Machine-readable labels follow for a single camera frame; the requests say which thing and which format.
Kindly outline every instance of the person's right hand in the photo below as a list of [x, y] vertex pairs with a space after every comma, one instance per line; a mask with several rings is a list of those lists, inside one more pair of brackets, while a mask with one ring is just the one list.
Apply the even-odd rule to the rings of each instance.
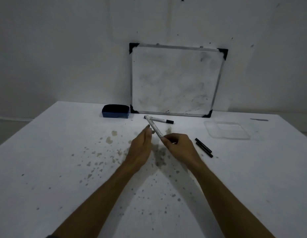
[[187, 135], [172, 133], [161, 137], [161, 141], [171, 154], [188, 168], [203, 162]]

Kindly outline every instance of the person's left arm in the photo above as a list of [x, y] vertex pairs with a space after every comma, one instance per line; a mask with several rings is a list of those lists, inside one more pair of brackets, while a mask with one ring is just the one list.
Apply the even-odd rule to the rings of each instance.
[[149, 125], [132, 141], [128, 155], [115, 173], [87, 198], [52, 234], [58, 238], [97, 237], [120, 193], [146, 163], [151, 152]]

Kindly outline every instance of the white table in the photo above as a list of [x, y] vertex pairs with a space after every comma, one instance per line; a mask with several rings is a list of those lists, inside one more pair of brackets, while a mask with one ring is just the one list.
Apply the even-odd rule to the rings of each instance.
[[[116, 170], [128, 141], [147, 121], [141, 114], [102, 118], [103, 106], [57, 102], [0, 146], [0, 237], [52, 233]], [[222, 121], [268, 119], [251, 120], [261, 140], [214, 139], [204, 118], [161, 117], [175, 121], [156, 123], [163, 133], [171, 127], [212, 149], [211, 159], [196, 147], [211, 170], [276, 237], [307, 237], [304, 135], [277, 115], [213, 113]], [[127, 184], [100, 237], [223, 237], [192, 175], [168, 158], [170, 153], [156, 135], [152, 142], [159, 146]], [[160, 157], [166, 165], [157, 167]]]

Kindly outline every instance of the black stick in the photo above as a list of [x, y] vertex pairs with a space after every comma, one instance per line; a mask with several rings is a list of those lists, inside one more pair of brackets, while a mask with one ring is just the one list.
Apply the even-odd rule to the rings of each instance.
[[202, 145], [204, 148], [206, 148], [207, 151], [208, 151], [209, 153], [212, 152], [212, 150], [210, 150], [209, 148], [207, 148], [205, 144], [203, 144], [200, 140], [198, 140], [198, 138], [196, 138], [195, 140], [196, 140], [196, 142], [198, 142], [200, 145]]
[[207, 151], [207, 149], [205, 149], [199, 142], [196, 142], [196, 145], [199, 146], [201, 149], [203, 149], [203, 151], [208, 155], [210, 156], [211, 158], [213, 158], [213, 155]]

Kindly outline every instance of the white marker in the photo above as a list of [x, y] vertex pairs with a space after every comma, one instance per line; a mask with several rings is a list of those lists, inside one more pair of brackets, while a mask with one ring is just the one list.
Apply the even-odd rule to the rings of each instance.
[[148, 123], [153, 128], [153, 130], [156, 132], [156, 134], [159, 136], [159, 138], [161, 138], [163, 136], [163, 134], [160, 132], [160, 130], [157, 128], [157, 126], [154, 124], [154, 122], [150, 119], [150, 117], [148, 115], [146, 115], [144, 118], [148, 121]]
[[165, 119], [160, 119], [160, 118], [156, 118], [156, 117], [152, 117], [152, 116], [149, 116], [149, 118], [152, 120], [152, 121], [157, 121], [157, 122], [162, 122], [162, 123], [170, 123], [170, 124], [174, 124], [174, 121], [172, 120], [165, 120]]

